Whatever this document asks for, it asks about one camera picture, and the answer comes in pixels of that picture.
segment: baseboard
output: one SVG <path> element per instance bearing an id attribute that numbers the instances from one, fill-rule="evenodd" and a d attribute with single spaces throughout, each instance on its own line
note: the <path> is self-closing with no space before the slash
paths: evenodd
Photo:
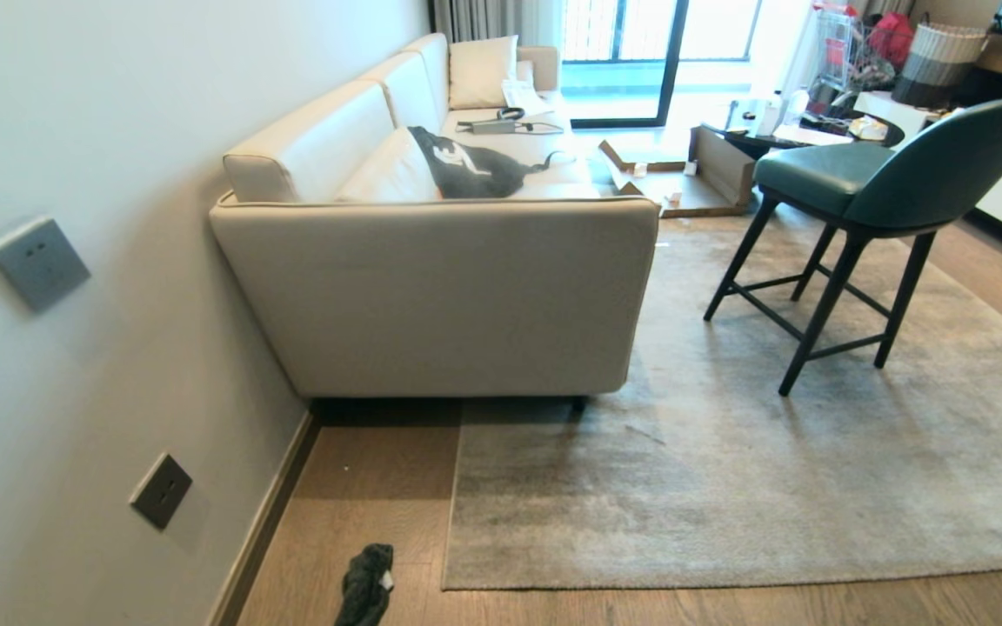
<path id="1" fill-rule="evenodd" d="M 210 621 L 207 622 L 209 626 L 234 626 L 238 622 L 241 610 L 246 606 L 246 597 L 254 587 L 254 580 L 261 570 L 262 560 L 266 558 L 266 552 L 274 540 L 274 533 L 278 530 L 281 516 L 286 512 L 289 499 L 296 483 L 300 480 L 304 464 L 311 455 L 315 438 L 319 433 L 320 420 L 313 405 L 313 410 L 304 413 L 300 428 L 296 429 L 294 440 L 286 452 L 286 458 L 281 461 L 274 486 L 270 487 L 270 492 L 263 500 L 258 517 L 254 520 L 254 526 L 250 526 L 249 534 L 246 535 L 246 542 L 242 544 L 238 559 L 234 560 L 234 566 L 230 568 L 226 586 L 222 588 L 218 601 L 214 603 L 214 611 L 211 613 Z"/>

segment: chair backrest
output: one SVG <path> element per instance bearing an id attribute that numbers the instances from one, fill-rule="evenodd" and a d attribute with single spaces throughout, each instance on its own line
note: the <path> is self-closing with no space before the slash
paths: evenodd
<path id="1" fill-rule="evenodd" d="M 1002 100 L 936 122 L 880 167 L 844 217 L 912 228 L 967 213 L 1002 177 Z"/>

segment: footrest bar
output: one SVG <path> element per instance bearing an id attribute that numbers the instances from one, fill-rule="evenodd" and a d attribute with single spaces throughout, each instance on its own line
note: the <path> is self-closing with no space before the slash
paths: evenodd
<path id="1" fill-rule="evenodd" d="M 859 339 L 857 341 L 848 342 L 848 344 L 840 344 L 838 346 L 831 346 L 824 350 L 815 350 L 811 353 L 810 357 L 807 357 L 807 361 L 822 360 L 823 357 L 831 357 L 833 354 L 845 353 L 847 350 L 856 350 L 858 348 L 864 348 L 864 346 L 871 346 L 873 344 L 880 344 L 884 341 L 887 335 L 884 333 L 879 334 L 879 336 L 866 337 L 864 339 Z"/>
<path id="2" fill-rule="evenodd" d="M 734 290 L 734 292 L 739 293 L 739 295 L 743 296 L 743 298 L 746 299 L 748 302 L 750 302 L 753 306 L 760 308 L 761 312 L 771 318 L 772 321 L 775 322 L 775 324 L 780 325 L 780 328 L 785 330 L 785 332 L 790 333 L 793 338 L 796 338 L 799 341 L 803 341 L 803 332 L 801 332 L 801 330 L 796 329 L 795 326 L 792 326 L 791 322 L 784 320 L 778 312 L 773 310 L 771 306 L 769 306 L 768 304 L 764 304 L 764 302 L 761 301 L 759 297 L 756 297 L 755 295 L 753 295 L 753 293 L 748 293 L 747 290 L 744 290 L 744 287 L 736 284 L 736 282 L 732 282 L 732 286 L 730 286 L 729 288 Z"/>
<path id="3" fill-rule="evenodd" d="M 795 282 L 803 277 L 802 273 L 796 273 L 795 276 L 784 276 L 783 278 L 775 278 L 774 280 L 764 280 L 763 282 L 753 282 L 750 285 L 740 285 L 740 288 L 744 290 L 756 290 L 768 287 L 775 287 L 776 285 L 787 285 L 788 282 Z"/>
<path id="4" fill-rule="evenodd" d="M 825 273 L 827 277 L 831 277 L 834 274 L 834 270 L 828 268 L 828 266 L 819 265 L 816 266 L 815 269 L 818 269 L 819 272 Z M 855 295 L 856 297 L 858 297 L 860 301 L 866 302 L 866 304 L 872 306 L 876 310 L 876 312 L 880 314 L 880 316 L 883 316 L 884 318 L 892 317 L 892 312 L 891 310 L 887 309 L 887 306 L 884 306 L 879 301 L 876 301 L 874 298 L 872 298 L 871 295 L 868 295 L 868 293 L 864 293 L 863 290 L 856 288 L 851 284 L 848 284 L 848 282 L 846 282 L 846 290 Z"/>

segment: green chair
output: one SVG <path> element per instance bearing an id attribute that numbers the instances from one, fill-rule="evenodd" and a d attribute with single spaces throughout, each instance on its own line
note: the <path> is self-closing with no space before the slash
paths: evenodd
<path id="1" fill-rule="evenodd" d="M 744 233 L 732 262 L 713 293 L 703 320 L 713 318 L 724 296 L 741 295 L 799 340 L 799 349 L 780 385 L 788 396 L 803 366 L 847 350 L 880 344 L 874 364 L 883 368 L 900 332 L 903 316 L 919 282 L 926 257 L 938 230 L 958 219 L 991 189 L 1002 175 L 1002 100 L 987 102 L 935 123 L 894 153 L 871 143 L 820 146 L 775 151 L 756 165 L 756 182 L 764 202 Z M 740 285 L 736 272 L 752 252 L 768 218 L 780 202 L 825 221 L 818 245 L 802 273 Z M 822 265 L 822 256 L 838 230 L 846 231 L 846 246 L 833 269 Z M 891 309 L 861 289 L 848 284 L 856 261 L 872 239 L 917 234 L 907 268 Z M 798 300 L 815 272 L 830 280 L 805 332 L 800 332 L 752 292 L 796 282 L 791 298 Z M 887 329 L 878 336 L 815 350 L 842 290 L 887 318 Z"/>

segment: floor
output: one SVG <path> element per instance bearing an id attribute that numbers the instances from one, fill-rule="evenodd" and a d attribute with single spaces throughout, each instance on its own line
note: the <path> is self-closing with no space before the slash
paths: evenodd
<path id="1" fill-rule="evenodd" d="M 1002 239 L 962 221 L 934 264 L 1002 312 Z M 1002 571 L 754 590 L 440 591 L 458 402 L 331 402 L 239 623 L 333 623 L 347 563 L 394 544 L 395 625 L 1002 625 Z"/>

